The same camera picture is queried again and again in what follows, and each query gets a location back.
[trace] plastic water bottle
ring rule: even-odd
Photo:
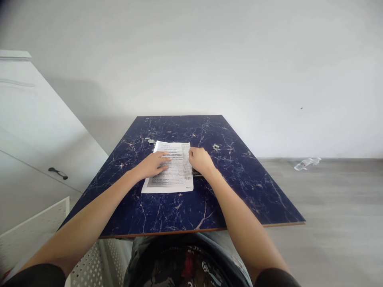
[[[312,159],[312,158],[308,158],[308,159],[304,159],[302,160],[300,163],[298,163],[294,168],[299,171],[299,170],[302,170],[302,169],[305,169],[307,170],[307,167],[312,164],[312,165],[317,165],[319,162],[320,162],[321,158],[320,157],[317,157],[315,159]]]
[[[314,158],[314,159],[312,160],[312,165],[317,165],[320,161],[321,161],[321,158],[320,158],[320,157]]]

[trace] table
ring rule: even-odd
[[[233,190],[261,224],[303,224],[305,219],[247,148],[222,115],[139,116],[122,137],[63,225],[82,208],[135,167],[153,150],[145,138],[190,142],[212,157]],[[203,232],[226,229],[222,211],[204,178],[193,179],[194,190],[141,194],[144,181],[124,197],[101,238]]]

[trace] black cabinet handle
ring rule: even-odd
[[[64,172],[62,172],[62,171],[58,171],[58,170],[55,169],[54,167],[50,167],[50,168],[48,169],[48,171],[53,171],[53,172],[57,173],[59,176],[62,176],[62,177],[63,177],[63,180],[68,179],[68,176],[67,176]]]

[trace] forearm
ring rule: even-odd
[[[23,266],[40,263],[59,266],[66,276],[92,247],[127,192],[137,183],[132,171],[84,207]]]
[[[214,190],[231,240],[252,281],[266,268],[274,267],[288,272],[286,263],[263,226],[219,171],[211,171],[205,178]]]

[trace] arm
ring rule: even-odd
[[[227,184],[215,168],[209,154],[203,148],[192,147],[189,161],[213,188],[231,240],[249,272],[252,283],[254,284],[260,272],[267,268],[279,268],[289,272],[263,226]]]
[[[152,153],[135,168],[126,172],[58,230],[20,271],[37,264],[50,263],[60,267],[68,277],[74,266],[96,242],[128,191],[141,179],[167,169],[166,166],[158,168],[161,162],[171,160],[161,158],[165,154],[168,153]]]

